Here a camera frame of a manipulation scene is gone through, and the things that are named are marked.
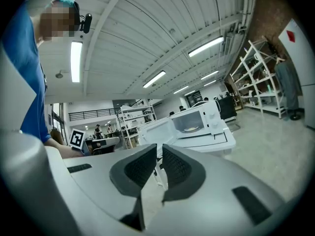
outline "blue shirt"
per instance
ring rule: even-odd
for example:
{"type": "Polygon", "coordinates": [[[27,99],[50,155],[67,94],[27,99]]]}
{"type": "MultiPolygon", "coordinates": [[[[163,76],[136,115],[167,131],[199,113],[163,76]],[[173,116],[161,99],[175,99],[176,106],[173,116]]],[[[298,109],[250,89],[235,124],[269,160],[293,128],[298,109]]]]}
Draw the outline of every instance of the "blue shirt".
{"type": "Polygon", "coordinates": [[[34,30],[26,4],[22,4],[12,17],[2,36],[4,51],[36,93],[21,126],[23,133],[39,138],[43,143],[51,136],[44,117],[45,82],[41,70],[34,30]]]}

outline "white ceiling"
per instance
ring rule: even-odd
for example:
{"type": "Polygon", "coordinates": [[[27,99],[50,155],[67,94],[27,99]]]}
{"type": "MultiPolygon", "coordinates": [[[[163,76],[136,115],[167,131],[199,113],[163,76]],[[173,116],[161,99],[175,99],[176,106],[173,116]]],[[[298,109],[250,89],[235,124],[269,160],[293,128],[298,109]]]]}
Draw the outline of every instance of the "white ceiling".
{"type": "MultiPolygon", "coordinates": [[[[51,0],[29,0],[31,15],[51,0]]],[[[231,68],[244,34],[244,0],[76,0],[80,14],[91,13],[91,30],[75,37],[56,38],[39,48],[47,77],[47,103],[92,99],[166,98],[219,69],[221,80],[231,68]],[[220,35],[225,41],[190,58],[188,52],[220,35]],[[83,41],[80,83],[70,75],[71,41],[83,41]],[[63,78],[55,74],[62,70],[63,78]],[[166,72],[148,88],[142,86],[161,70],[166,72]]],[[[254,0],[248,2],[245,25],[254,0]]]]}

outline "white shelving unit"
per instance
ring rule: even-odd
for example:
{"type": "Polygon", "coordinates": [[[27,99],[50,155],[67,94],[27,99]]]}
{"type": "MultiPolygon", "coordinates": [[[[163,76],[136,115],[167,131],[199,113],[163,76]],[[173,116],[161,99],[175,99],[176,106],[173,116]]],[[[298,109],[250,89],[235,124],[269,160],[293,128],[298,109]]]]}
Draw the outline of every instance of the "white shelving unit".
{"type": "Polygon", "coordinates": [[[126,148],[133,148],[131,139],[138,136],[137,133],[130,134],[129,130],[136,129],[144,124],[155,121],[155,112],[153,106],[141,106],[141,107],[126,107],[122,106],[120,110],[117,112],[117,118],[119,120],[119,126],[122,131],[123,140],[126,148]],[[145,122],[144,117],[148,117],[151,121],[145,122]]]}
{"type": "Polygon", "coordinates": [[[282,114],[286,112],[286,107],[283,105],[283,92],[280,89],[277,89],[275,86],[274,78],[275,74],[271,74],[268,67],[267,63],[271,60],[277,60],[277,57],[275,55],[268,55],[263,52],[261,52],[261,48],[264,46],[264,44],[267,43],[267,39],[265,37],[262,37],[262,40],[256,41],[256,42],[251,42],[248,41],[249,44],[251,45],[250,48],[248,49],[246,55],[244,57],[240,57],[240,64],[236,68],[236,70],[230,74],[230,76],[233,79],[233,82],[235,84],[235,87],[238,90],[239,95],[241,96],[241,99],[243,100],[250,100],[250,103],[244,104],[244,107],[249,107],[249,108],[255,108],[255,109],[260,109],[261,113],[263,114],[263,111],[270,111],[273,113],[277,113],[279,115],[279,118],[282,117],[282,114]],[[257,63],[249,68],[248,64],[252,59],[256,59],[257,63]],[[255,80],[253,78],[253,74],[257,72],[260,69],[265,69],[266,71],[266,77],[260,80],[255,80]],[[245,74],[243,74],[240,78],[236,77],[240,72],[246,71],[245,74]],[[239,83],[243,82],[244,79],[247,77],[250,78],[250,84],[247,83],[246,85],[243,85],[242,87],[239,86],[239,83]],[[270,82],[271,83],[271,90],[272,92],[260,92],[257,88],[257,85],[262,82],[270,82]],[[253,87],[253,89],[256,92],[256,95],[253,97],[250,96],[242,96],[240,92],[243,92],[244,89],[250,89],[253,87]],[[263,97],[269,97],[270,98],[270,103],[269,104],[262,104],[261,98],[263,97]],[[258,105],[253,105],[251,99],[257,99],[258,100],[258,105]]]}

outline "fluorescent light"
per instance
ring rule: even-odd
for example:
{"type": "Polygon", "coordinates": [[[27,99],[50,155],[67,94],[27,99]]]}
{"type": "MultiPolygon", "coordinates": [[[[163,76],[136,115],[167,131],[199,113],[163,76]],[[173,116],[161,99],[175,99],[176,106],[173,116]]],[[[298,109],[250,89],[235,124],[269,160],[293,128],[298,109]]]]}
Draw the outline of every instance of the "fluorescent light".
{"type": "Polygon", "coordinates": [[[71,43],[71,78],[72,82],[80,82],[80,60],[82,42],[71,43]]]}
{"type": "Polygon", "coordinates": [[[191,91],[191,92],[189,92],[189,93],[186,93],[184,96],[189,95],[189,94],[191,94],[192,92],[195,92],[195,90],[194,90],[194,91],[191,91]]]}
{"type": "Polygon", "coordinates": [[[186,88],[188,88],[188,86],[185,86],[184,88],[179,89],[179,90],[178,90],[178,91],[176,91],[174,94],[176,94],[176,93],[178,93],[178,92],[180,92],[180,91],[182,91],[182,90],[184,90],[184,89],[186,89],[186,88]]]}
{"type": "Polygon", "coordinates": [[[214,82],[216,82],[216,81],[217,81],[217,80],[211,81],[210,83],[204,85],[204,87],[207,86],[207,85],[210,85],[210,84],[212,84],[212,83],[214,83],[214,82]]]}
{"type": "Polygon", "coordinates": [[[201,78],[201,79],[204,80],[205,78],[208,78],[209,76],[216,74],[218,71],[219,71],[219,70],[217,70],[217,71],[215,71],[215,72],[213,72],[213,73],[210,73],[210,74],[208,74],[207,76],[205,76],[205,77],[203,77],[203,78],[201,78]]]}
{"type": "Polygon", "coordinates": [[[146,89],[148,86],[152,85],[155,81],[157,81],[159,78],[161,78],[166,73],[164,71],[161,71],[159,74],[157,74],[154,78],[152,78],[149,82],[147,82],[143,87],[146,89]]]}
{"type": "Polygon", "coordinates": [[[221,43],[223,40],[224,40],[224,38],[222,36],[217,37],[217,38],[211,40],[210,42],[205,43],[202,46],[199,46],[196,49],[192,50],[191,52],[188,53],[188,55],[189,55],[189,57],[192,57],[192,56],[196,55],[197,53],[200,53],[200,52],[208,49],[211,46],[214,46],[216,44],[221,43]]]}

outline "person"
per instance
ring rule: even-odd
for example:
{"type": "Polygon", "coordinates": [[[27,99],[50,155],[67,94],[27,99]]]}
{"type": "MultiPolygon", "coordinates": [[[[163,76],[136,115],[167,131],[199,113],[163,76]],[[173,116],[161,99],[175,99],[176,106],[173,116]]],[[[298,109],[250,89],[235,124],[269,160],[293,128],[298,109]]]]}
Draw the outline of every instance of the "person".
{"type": "Polygon", "coordinates": [[[107,133],[108,134],[113,133],[112,125],[110,125],[110,124],[108,124],[107,133]]]}
{"type": "Polygon", "coordinates": [[[50,131],[50,135],[57,143],[64,145],[63,137],[58,129],[53,128],[52,131],[50,131]]]}
{"type": "Polygon", "coordinates": [[[184,108],[183,106],[179,106],[179,111],[181,112],[181,111],[184,111],[184,110],[186,110],[186,108],[184,108]]]}
{"type": "Polygon", "coordinates": [[[96,125],[94,134],[95,134],[97,140],[102,139],[102,137],[101,137],[101,135],[100,135],[101,132],[100,132],[100,130],[99,130],[99,124],[96,125]]]}
{"type": "Polygon", "coordinates": [[[64,31],[79,29],[79,5],[74,0],[52,0],[43,11],[30,17],[24,2],[16,11],[2,36],[2,48],[13,66],[36,93],[20,130],[39,138],[45,146],[55,147],[62,158],[82,156],[71,147],[61,145],[48,133],[44,118],[46,85],[38,47],[64,31]]]}

